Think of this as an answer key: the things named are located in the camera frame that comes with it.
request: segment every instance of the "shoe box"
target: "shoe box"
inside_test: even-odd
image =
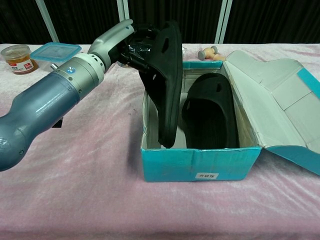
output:
[[[181,114],[173,147],[163,147],[157,108],[145,93],[141,154],[147,182],[242,180],[262,149],[320,175],[320,82],[301,63],[261,62],[239,50],[223,62],[183,62],[180,113],[188,90],[206,73],[229,80],[239,148],[187,148]]]

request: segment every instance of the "gray robotic arm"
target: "gray robotic arm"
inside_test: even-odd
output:
[[[0,117],[0,171],[25,156],[37,135],[50,129],[97,87],[119,57],[117,45],[135,32],[124,20],[98,37],[88,54],[79,53],[17,95],[10,111]]]

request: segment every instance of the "pink tablecloth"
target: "pink tablecloth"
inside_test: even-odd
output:
[[[184,59],[195,60],[210,45],[184,46]],[[320,44],[218,49],[264,61],[293,58],[320,79]],[[46,74],[14,75],[0,58],[0,116]],[[42,133],[17,166],[0,172],[0,239],[320,238],[320,176],[268,152],[242,181],[145,182],[143,93],[136,70],[113,65],[62,128]]]

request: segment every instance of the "jar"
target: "jar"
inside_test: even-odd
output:
[[[18,75],[31,73],[38,68],[37,63],[30,59],[30,53],[30,48],[21,44],[9,46],[1,51],[12,72]]]

